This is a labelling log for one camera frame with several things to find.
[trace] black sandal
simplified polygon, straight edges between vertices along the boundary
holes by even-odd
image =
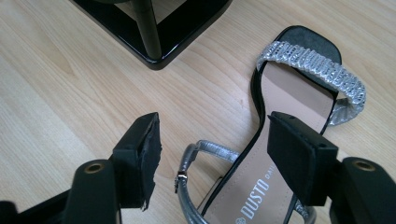
[[[340,64],[337,47],[302,26],[287,28],[264,49],[250,86],[261,124],[247,148],[239,155],[200,141],[188,146],[182,158],[176,188],[190,223],[287,223],[293,209],[305,223],[315,220],[313,208],[303,207],[293,196],[267,154],[270,122],[266,115],[291,114],[318,133],[354,119],[364,108],[365,89]],[[339,91],[346,98],[337,100]],[[187,169],[200,150],[233,166],[209,192],[199,212],[187,192]]]

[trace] sandal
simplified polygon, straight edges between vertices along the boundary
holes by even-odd
[[[175,185],[190,223],[287,223],[293,209],[305,223],[315,221],[314,210],[301,205],[267,154],[266,115],[273,111],[293,115],[318,133],[354,119],[364,108],[365,89],[340,64],[337,47],[303,26],[287,28],[264,49],[250,86],[260,128],[246,149],[239,155],[200,141],[183,155]],[[337,100],[338,92],[346,98]],[[198,211],[187,191],[187,169],[201,150],[233,166]]]

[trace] ankle strap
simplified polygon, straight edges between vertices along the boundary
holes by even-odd
[[[239,156],[239,153],[233,151],[232,149],[206,140],[200,140],[197,142],[197,144],[190,144],[187,146],[181,159],[179,170],[175,179],[175,193],[178,195],[181,210],[183,211],[185,218],[187,219],[188,223],[191,224],[208,223],[195,208],[187,189],[187,170],[189,169],[191,163],[195,160],[199,151],[216,156],[230,163],[234,163]],[[294,210],[303,217],[304,223],[315,223],[317,214],[313,207],[303,206],[300,201],[297,200],[297,203],[294,205]]]
[[[265,61],[285,63],[305,71],[340,91],[346,98],[335,102],[329,125],[338,125],[354,119],[363,110],[366,90],[357,77],[348,72],[343,65],[332,62],[311,49],[291,45],[286,41],[275,41],[268,45],[257,59],[257,70]]]

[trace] wooden surface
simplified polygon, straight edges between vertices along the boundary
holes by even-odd
[[[185,147],[199,139],[246,146],[258,128],[249,93],[256,57],[293,24],[329,38],[366,85],[365,110],[325,136],[340,158],[376,161],[395,179],[395,22],[391,0],[234,0],[168,66],[151,71],[69,1],[0,1],[0,200],[23,211],[69,189],[82,163],[108,158],[136,118],[157,111],[157,186],[149,210],[123,211],[124,223],[185,223],[174,194]],[[198,157],[189,172],[195,203],[228,167]],[[329,222],[327,208],[318,214],[318,223]]]

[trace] metal buckle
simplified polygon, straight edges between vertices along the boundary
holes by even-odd
[[[177,193],[178,181],[180,180],[180,178],[185,179],[187,182],[187,172],[186,171],[178,171],[177,172],[177,176],[175,178],[175,193]]]

